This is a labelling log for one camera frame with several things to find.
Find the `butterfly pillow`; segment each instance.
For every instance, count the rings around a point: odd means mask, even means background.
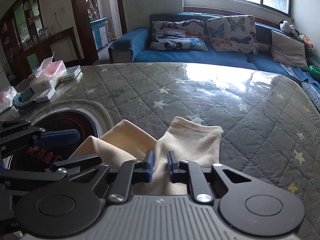
[[[200,20],[153,21],[150,48],[152,50],[197,49],[208,51],[203,36],[204,23]]]
[[[207,20],[209,37],[216,51],[258,54],[253,15],[237,15]]]

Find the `beige cloth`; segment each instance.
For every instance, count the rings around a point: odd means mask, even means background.
[[[182,195],[184,184],[169,182],[167,152],[174,151],[178,160],[190,160],[209,168],[219,162],[219,147],[223,130],[220,126],[203,126],[182,117],[175,117],[157,141],[128,120],[122,120],[100,139],[90,136],[71,158],[96,153],[103,163],[121,166],[128,160],[143,160],[147,150],[156,153],[151,183],[135,185],[135,194]]]

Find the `hanging clothes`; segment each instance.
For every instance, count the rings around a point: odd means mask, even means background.
[[[87,9],[88,9],[88,15],[89,17],[92,17],[93,20],[98,20],[98,15],[97,12],[94,8],[94,6],[92,5],[90,0],[87,0]]]
[[[97,12],[98,11],[97,0],[90,0],[90,2],[92,3],[92,6],[93,6],[94,10]]]

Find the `stuffed toy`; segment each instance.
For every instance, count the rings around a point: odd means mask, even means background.
[[[279,22],[279,24],[282,32],[293,35],[296,38],[299,37],[300,33],[295,29],[294,25],[289,25],[289,23],[284,20]]]
[[[313,44],[311,43],[311,40],[309,39],[308,36],[303,35],[303,38],[302,38],[302,39],[303,39],[304,42],[308,45],[309,48],[311,48],[311,49],[313,48]]]

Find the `blue blanket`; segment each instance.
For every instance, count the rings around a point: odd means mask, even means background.
[[[320,83],[314,79],[309,72],[303,71],[301,68],[295,68],[281,64],[281,67],[293,78],[300,82],[300,86],[308,95],[320,112]]]

